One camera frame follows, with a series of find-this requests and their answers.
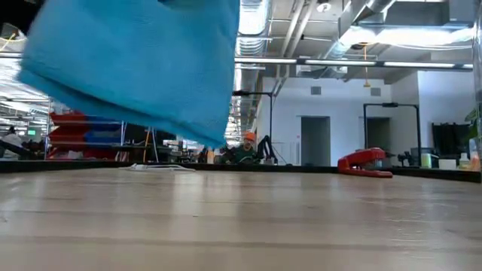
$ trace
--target red stapler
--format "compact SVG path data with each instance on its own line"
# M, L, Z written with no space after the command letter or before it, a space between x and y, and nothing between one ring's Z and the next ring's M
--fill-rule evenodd
M357 151L338 160L338 172L347 175L391 178L393 177L391 172L363 169L363 165L375 162L385 157L385 151L380 148L370 148L363 151Z

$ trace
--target white wall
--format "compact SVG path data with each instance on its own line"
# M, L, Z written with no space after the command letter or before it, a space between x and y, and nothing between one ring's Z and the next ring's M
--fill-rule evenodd
M432 123L465 123L475 107L471 72L418 72L422 147L433 147Z
M412 75L401 79L392 85L392 101L403 104L419 104L418 75ZM415 148L416 142L416 110L415 108L393 108L391 126L391 152L403 154Z
M271 91L274 78L264 78L264 91ZM390 86L381 80L370 80L372 87L382 89L381 97L370 96L364 88L364 80L344 83L336 79L313 80L289 78L273 106L273 146L287 163L300 163L301 117L330 117L331 165L338 159L359 149L358 119L363 116L363 104L367 102L391 102ZM311 96L311 86L321 86L321 96ZM269 99L264 97L261 126L258 132L269 130ZM369 117L391 117L391 110L369 108Z

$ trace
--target ceiling light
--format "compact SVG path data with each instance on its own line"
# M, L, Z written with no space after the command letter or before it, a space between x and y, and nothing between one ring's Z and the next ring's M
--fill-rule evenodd
M326 11L329 11L331 10L331 4L330 3L321 3L317 8L316 10L318 12L326 12Z

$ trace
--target ceiling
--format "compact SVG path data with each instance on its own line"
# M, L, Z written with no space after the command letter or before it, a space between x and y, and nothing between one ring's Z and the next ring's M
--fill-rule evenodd
M297 0L272 0L270 22L268 23L269 32L265 35L270 38L268 41L265 56L280 56L282 44L284 42L286 33L288 31L290 20L293 16L294 2ZM338 18L343 13L343 7L348 0L329 0L331 9L325 12L312 12L310 20L303 32L304 39L300 40L297 44L293 57L309 56L318 57L324 55L330 49L333 44L332 38L338 34ZM304 8L304 12L301 14L300 19L304 17L304 13L307 8ZM12 30L4 28L2 37L7 38ZM23 49L25 37L19 37L19 41L9 43L4 51L20 52ZM0 48L5 44L5 40L0 40ZM344 56L347 59L362 59L362 50L349 50ZM401 47L395 47L385 44L372 44L367 47L367 57L369 59L378 60L404 60L404 61L416 61L416 60L445 60L454 62L471 62L471 50L451 50L451 51L433 51L433 50L414 50L405 49ZM18 65L16 60L12 59L0 59L0 99L45 99L46 97L33 90L30 87L22 85L14 80L14 76L18 71ZM369 68L369 78L381 78L386 79L386 82L394 82L399 79L402 72L397 69L383 69L383 68ZM364 78L366 76L365 69L363 68L349 68L348 72L341 78L348 81L351 78ZM252 105L249 111L256 112L257 100L250 98L249 103ZM42 114L42 111L47 110L47 103L30 102L29 104L34 110L19 111L14 109L16 105L0 102L0 125L2 124L2 116L8 116L11 114ZM249 125L244 123L241 127L239 119L245 116L245 112L236 110L236 105L242 104L240 98L237 97L231 103L234 106L232 110L232 117L230 117L230 125L228 125L228 131L231 136L239 139L243 132L249 129Z

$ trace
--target black metal frame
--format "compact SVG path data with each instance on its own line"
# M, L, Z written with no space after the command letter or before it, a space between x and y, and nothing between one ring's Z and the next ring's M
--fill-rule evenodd
M363 122L365 129L365 149L368 148L368 123L367 123L367 107L368 106L381 106L383 108L397 108L397 107L413 107L416 111L416 141L419 157L419 166L422 166L422 139L420 135L420 109L418 105L411 104L399 104L397 102L384 102L384 103L366 103L363 104Z
M270 139L273 140L273 94L272 93L257 93L245 90L233 91L233 96L251 96L251 95L266 95L270 97Z

